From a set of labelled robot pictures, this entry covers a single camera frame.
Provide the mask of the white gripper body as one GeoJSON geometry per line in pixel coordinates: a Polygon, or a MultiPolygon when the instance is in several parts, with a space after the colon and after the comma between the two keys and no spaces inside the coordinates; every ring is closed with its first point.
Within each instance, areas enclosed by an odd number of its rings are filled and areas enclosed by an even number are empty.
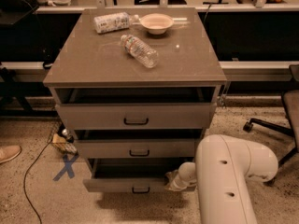
{"type": "Polygon", "coordinates": [[[181,180],[178,175],[178,170],[172,171],[172,172],[167,172],[165,174],[167,178],[167,183],[165,185],[165,188],[167,190],[171,191],[182,191],[184,190],[184,186],[181,183],[181,180]]]}

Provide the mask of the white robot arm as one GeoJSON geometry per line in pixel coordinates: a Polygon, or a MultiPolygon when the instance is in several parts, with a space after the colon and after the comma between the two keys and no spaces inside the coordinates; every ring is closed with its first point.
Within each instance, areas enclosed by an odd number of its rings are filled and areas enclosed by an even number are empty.
{"type": "Polygon", "coordinates": [[[257,224],[246,182],[267,182],[278,172],[278,158],[260,143],[232,136],[205,137],[194,162],[168,172],[165,188],[196,187],[201,224],[257,224]]]}

